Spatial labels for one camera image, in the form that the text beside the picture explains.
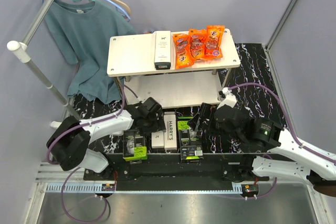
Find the green black Gillette box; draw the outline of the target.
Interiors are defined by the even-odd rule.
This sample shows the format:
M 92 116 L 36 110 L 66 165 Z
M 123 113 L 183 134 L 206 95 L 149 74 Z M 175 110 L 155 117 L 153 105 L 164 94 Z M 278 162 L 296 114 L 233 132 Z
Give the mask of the green black Gillette box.
M 148 151 L 145 137 L 138 130 L 124 131 L 123 135 L 123 159 L 126 162 L 146 160 Z
M 203 156 L 202 132 L 193 131 L 188 126 L 192 117 L 183 116 L 177 118 L 178 139 L 180 141 L 180 158 L 182 163 L 200 162 Z

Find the white Harry's box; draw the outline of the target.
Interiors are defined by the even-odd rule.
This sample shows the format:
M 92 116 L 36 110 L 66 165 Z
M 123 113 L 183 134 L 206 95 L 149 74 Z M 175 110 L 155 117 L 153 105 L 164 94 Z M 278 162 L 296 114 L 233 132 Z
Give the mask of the white Harry's box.
M 171 67 L 171 32 L 155 32 L 154 66 L 156 70 L 170 69 Z
M 158 131 L 151 134 L 151 147 L 153 149 L 164 148 L 164 132 Z

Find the white Harry's box lettered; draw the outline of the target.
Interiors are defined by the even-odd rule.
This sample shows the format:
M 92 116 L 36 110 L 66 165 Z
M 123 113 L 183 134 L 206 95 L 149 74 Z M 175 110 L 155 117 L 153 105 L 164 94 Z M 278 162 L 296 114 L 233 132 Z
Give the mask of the white Harry's box lettered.
M 166 151 L 177 151 L 177 127 L 176 115 L 173 112 L 164 113 L 166 131 L 164 133 L 164 149 Z

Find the orange razor pack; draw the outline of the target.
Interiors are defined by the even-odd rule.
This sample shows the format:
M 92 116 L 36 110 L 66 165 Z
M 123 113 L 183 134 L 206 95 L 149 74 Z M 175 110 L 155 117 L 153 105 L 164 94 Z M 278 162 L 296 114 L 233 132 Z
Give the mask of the orange razor pack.
M 207 26 L 205 42 L 206 60 L 220 59 L 223 57 L 221 43 L 224 31 L 224 25 Z
M 175 47 L 175 68 L 182 69 L 191 67 L 194 59 L 191 54 L 191 38 L 188 34 L 174 34 L 173 42 Z
M 205 42 L 206 42 L 206 29 L 196 30 L 190 29 L 189 30 L 190 36 L 190 49 L 191 55 L 195 60 L 204 60 L 205 56 Z

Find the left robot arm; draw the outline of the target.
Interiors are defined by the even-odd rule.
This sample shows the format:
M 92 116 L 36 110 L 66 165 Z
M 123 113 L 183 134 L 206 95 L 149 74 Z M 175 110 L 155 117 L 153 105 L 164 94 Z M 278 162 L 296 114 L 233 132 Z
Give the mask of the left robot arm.
M 152 97 L 137 104 L 124 105 L 117 112 L 88 120 L 69 116 L 58 126 L 48 140 L 47 157 L 62 170 L 85 168 L 103 180 L 113 175 L 113 167 L 101 152 L 89 149 L 94 141 L 111 134 L 136 130 L 148 135 L 165 130 L 162 106 Z

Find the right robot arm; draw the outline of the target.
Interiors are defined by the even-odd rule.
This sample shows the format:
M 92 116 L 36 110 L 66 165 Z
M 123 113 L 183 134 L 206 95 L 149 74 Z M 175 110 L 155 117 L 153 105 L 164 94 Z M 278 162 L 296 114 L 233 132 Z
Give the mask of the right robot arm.
M 318 148 L 295 136 L 281 125 L 265 119 L 252 118 L 229 105 L 202 103 L 201 110 L 188 121 L 191 129 L 214 135 L 230 134 L 240 140 L 244 153 L 269 152 L 289 161 L 266 163 L 260 156 L 249 157 L 238 167 L 244 180 L 258 177 L 282 177 L 301 180 L 326 196 L 335 196 L 335 154 Z

